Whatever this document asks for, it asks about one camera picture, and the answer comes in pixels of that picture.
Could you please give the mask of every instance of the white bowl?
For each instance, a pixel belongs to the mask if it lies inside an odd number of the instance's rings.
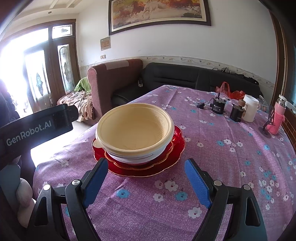
[[[108,111],[96,129],[94,147],[128,164],[143,164],[158,157],[172,140],[174,123],[163,109],[142,103]]]

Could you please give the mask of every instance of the brown armrest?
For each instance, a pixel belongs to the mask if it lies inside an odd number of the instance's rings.
[[[138,81],[142,69],[142,60],[128,59],[99,64],[88,70],[87,77],[91,85],[96,118],[101,118],[112,109],[113,92]]]

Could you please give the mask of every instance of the green cloth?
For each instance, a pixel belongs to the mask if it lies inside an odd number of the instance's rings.
[[[74,91],[86,91],[90,92],[91,91],[91,85],[89,84],[89,79],[87,77],[84,77],[83,79],[79,80],[78,84],[76,85]]]

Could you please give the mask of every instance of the red plate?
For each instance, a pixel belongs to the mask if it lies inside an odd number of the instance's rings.
[[[94,158],[98,161],[101,157],[108,160],[109,171],[125,177],[149,177],[156,175],[165,169],[175,165],[185,148],[185,140],[179,127],[175,126],[172,141],[167,145],[164,152],[157,158],[143,165],[129,165],[113,159],[103,148],[95,148]]]

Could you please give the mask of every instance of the pink thermos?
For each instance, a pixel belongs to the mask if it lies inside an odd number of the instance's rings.
[[[287,99],[282,95],[279,95],[275,105],[274,105],[274,124],[267,125],[267,130],[276,135],[279,131],[279,128],[282,122],[285,120],[285,111],[286,111],[286,101]]]

